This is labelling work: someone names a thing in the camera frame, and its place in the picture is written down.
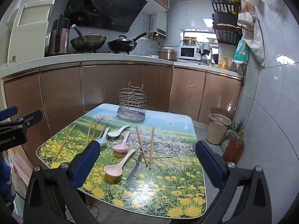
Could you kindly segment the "bamboo chopstick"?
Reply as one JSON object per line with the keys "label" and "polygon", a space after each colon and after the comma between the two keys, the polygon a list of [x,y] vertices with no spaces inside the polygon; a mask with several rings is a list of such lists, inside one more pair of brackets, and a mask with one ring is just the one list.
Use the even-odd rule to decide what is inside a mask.
{"label": "bamboo chopstick", "polygon": [[149,158],[149,168],[152,169],[152,157],[153,157],[153,149],[154,149],[154,134],[155,134],[155,127],[152,128],[152,136],[150,142],[150,158]]}
{"label": "bamboo chopstick", "polygon": [[95,125],[94,125],[94,128],[93,128],[93,133],[92,133],[92,138],[91,138],[92,140],[94,140],[96,129],[97,129],[97,122],[95,122]]}
{"label": "bamboo chopstick", "polygon": [[66,135],[66,137],[64,138],[62,145],[60,146],[59,150],[57,151],[54,160],[56,161],[56,159],[58,158],[58,155],[60,154],[62,148],[64,147],[64,145],[66,144],[66,141],[68,140],[68,138],[70,137],[71,133],[73,132],[73,130],[75,129],[75,124],[72,126],[72,128],[70,129],[70,131],[68,132],[68,134]]}
{"label": "bamboo chopstick", "polygon": [[99,135],[99,139],[102,138],[102,136],[103,136],[103,134],[105,132],[106,127],[107,127],[107,122],[105,122],[105,124],[103,125],[102,131],[101,131],[101,133]]}
{"label": "bamboo chopstick", "polygon": [[144,150],[144,147],[143,147],[143,142],[142,142],[142,138],[141,138],[141,135],[140,135],[140,131],[139,131],[138,125],[136,125],[135,128],[136,128],[137,137],[138,137],[138,140],[139,140],[139,144],[140,144],[140,148],[141,148],[141,151],[142,151],[142,154],[143,154],[145,165],[149,166],[149,163],[147,161],[147,156],[145,154],[145,150]]}
{"label": "bamboo chopstick", "polygon": [[90,124],[89,124],[89,130],[88,130],[88,134],[86,137],[86,146],[89,144],[89,136],[90,136],[90,131],[91,131],[91,127],[92,127],[92,122],[93,122],[93,120],[91,120]]}

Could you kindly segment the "black wok with lid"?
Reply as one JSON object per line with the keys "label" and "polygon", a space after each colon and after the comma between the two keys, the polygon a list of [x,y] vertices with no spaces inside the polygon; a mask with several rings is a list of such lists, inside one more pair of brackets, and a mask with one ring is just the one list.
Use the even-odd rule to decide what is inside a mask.
{"label": "black wok with lid", "polygon": [[137,46],[137,40],[146,36],[147,33],[144,32],[140,35],[138,35],[136,38],[131,39],[127,39],[127,37],[125,35],[119,35],[118,39],[115,39],[113,41],[109,41],[108,47],[109,49],[115,53],[115,54],[119,54],[119,53],[126,53],[127,55],[129,55],[130,52],[132,52],[136,46]]}

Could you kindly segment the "brown kitchen base cabinets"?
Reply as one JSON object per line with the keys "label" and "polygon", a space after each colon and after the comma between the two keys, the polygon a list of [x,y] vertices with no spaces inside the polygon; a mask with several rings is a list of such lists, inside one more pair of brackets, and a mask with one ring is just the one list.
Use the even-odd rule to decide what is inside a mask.
{"label": "brown kitchen base cabinets", "polygon": [[1,77],[7,106],[22,116],[41,110],[43,119],[28,132],[22,147],[30,162],[39,165],[37,148],[68,124],[100,104],[119,102],[119,90],[143,86],[147,108],[189,116],[207,123],[219,113],[233,118],[242,79],[217,72],[141,61],[75,62],[26,69]]}

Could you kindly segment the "light blue ceramic spoon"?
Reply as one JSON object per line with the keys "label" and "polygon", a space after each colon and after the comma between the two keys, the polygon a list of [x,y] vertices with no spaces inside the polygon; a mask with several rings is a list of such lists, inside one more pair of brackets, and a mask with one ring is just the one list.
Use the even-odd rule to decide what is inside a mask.
{"label": "light blue ceramic spoon", "polygon": [[101,138],[95,139],[96,142],[100,144],[101,147],[104,147],[107,144],[107,134],[110,131],[110,127],[107,127]]}

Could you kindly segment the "bronze rice cooker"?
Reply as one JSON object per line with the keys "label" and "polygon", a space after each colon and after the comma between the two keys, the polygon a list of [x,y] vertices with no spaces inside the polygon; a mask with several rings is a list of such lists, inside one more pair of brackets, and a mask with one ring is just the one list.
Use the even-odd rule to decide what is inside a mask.
{"label": "bronze rice cooker", "polygon": [[172,48],[160,48],[158,50],[158,56],[160,59],[164,59],[164,60],[171,60],[171,61],[177,60],[177,52]]}

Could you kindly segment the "beige trash bin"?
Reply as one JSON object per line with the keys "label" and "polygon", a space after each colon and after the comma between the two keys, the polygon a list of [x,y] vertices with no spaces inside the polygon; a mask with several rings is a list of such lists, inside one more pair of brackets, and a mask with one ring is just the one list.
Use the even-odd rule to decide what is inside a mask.
{"label": "beige trash bin", "polygon": [[226,134],[228,128],[231,126],[231,119],[220,114],[210,114],[208,116],[209,124],[206,134],[206,140],[214,145],[219,145],[224,135]]}

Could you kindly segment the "white microwave oven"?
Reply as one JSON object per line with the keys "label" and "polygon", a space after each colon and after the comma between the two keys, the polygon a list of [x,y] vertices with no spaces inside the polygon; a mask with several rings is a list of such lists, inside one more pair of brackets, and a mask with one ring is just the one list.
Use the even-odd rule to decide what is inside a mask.
{"label": "white microwave oven", "polygon": [[180,46],[179,58],[185,60],[201,61],[201,55],[197,46]]}

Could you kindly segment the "black wall rack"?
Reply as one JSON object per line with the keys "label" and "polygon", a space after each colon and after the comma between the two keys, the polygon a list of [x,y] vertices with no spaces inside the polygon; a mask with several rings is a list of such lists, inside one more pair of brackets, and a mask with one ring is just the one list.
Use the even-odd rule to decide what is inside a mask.
{"label": "black wall rack", "polygon": [[227,45],[237,46],[242,38],[242,29],[237,24],[241,11],[239,2],[226,0],[211,0],[214,10],[212,14],[212,29],[217,41]]}

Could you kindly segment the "flower print folding table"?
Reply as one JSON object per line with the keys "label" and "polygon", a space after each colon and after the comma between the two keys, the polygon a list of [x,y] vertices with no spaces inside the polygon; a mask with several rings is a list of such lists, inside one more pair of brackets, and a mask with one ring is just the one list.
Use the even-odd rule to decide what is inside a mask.
{"label": "flower print folding table", "polygon": [[186,115],[148,110],[141,122],[120,118],[102,104],[57,132],[37,149],[48,167],[70,162],[104,138],[100,156],[80,188],[114,207],[161,218],[191,220],[207,208],[197,137]]}

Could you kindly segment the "amber oil bottle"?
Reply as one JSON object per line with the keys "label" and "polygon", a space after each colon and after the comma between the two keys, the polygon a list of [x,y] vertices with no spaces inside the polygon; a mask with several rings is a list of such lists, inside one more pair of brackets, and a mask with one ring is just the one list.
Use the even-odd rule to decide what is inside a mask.
{"label": "amber oil bottle", "polygon": [[244,152],[245,144],[234,131],[228,130],[224,136],[223,146],[225,147],[222,158],[225,162],[237,164]]}

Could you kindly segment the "white water heater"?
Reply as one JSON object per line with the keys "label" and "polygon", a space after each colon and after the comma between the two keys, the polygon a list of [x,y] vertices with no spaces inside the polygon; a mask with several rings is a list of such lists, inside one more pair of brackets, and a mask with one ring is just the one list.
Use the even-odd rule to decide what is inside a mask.
{"label": "white water heater", "polygon": [[149,32],[165,39],[167,35],[167,13],[156,12],[150,15]]}

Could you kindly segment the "wire utensil holder basket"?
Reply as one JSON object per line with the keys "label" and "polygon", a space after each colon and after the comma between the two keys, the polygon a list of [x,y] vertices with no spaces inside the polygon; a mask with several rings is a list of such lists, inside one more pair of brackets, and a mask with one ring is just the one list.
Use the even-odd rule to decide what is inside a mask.
{"label": "wire utensil holder basket", "polygon": [[145,116],[147,107],[147,92],[141,86],[133,86],[131,82],[126,88],[119,89],[119,105],[132,113]]}

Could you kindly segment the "pink ceramic spoon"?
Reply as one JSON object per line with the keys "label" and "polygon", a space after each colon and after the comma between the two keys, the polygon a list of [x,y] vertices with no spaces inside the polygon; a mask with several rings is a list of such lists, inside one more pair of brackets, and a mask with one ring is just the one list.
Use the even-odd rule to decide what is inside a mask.
{"label": "pink ceramic spoon", "polygon": [[118,152],[118,153],[124,153],[128,150],[127,146],[127,140],[130,136],[131,132],[127,132],[126,135],[124,136],[123,141],[120,144],[114,145],[113,150]]}
{"label": "pink ceramic spoon", "polygon": [[104,167],[104,172],[106,175],[112,178],[118,178],[123,173],[123,166],[126,161],[136,152],[136,149],[130,150],[125,157],[116,165],[107,165]]}

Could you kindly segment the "white ceramic spoon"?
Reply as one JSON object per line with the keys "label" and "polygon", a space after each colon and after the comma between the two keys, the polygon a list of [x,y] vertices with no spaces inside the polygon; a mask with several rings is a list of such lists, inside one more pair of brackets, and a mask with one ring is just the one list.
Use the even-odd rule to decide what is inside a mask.
{"label": "white ceramic spoon", "polygon": [[107,135],[108,135],[110,138],[117,138],[117,137],[119,137],[119,136],[121,135],[121,133],[122,133],[124,130],[126,130],[126,129],[128,129],[128,128],[130,128],[129,125],[124,125],[124,126],[122,126],[121,128],[119,128],[118,130],[108,132]]}

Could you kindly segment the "green onion bunch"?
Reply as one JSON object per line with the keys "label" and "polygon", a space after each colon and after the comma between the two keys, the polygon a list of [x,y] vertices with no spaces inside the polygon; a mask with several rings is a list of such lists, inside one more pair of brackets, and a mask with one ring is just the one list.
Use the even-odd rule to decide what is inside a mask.
{"label": "green onion bunch", "polygon": [[231,126],[231,129],[235,132],[235,133],[241,133],[244,131],[245,129],[245,118],[242,118],[242,120],[239,123],[234,123],[233,126]]}

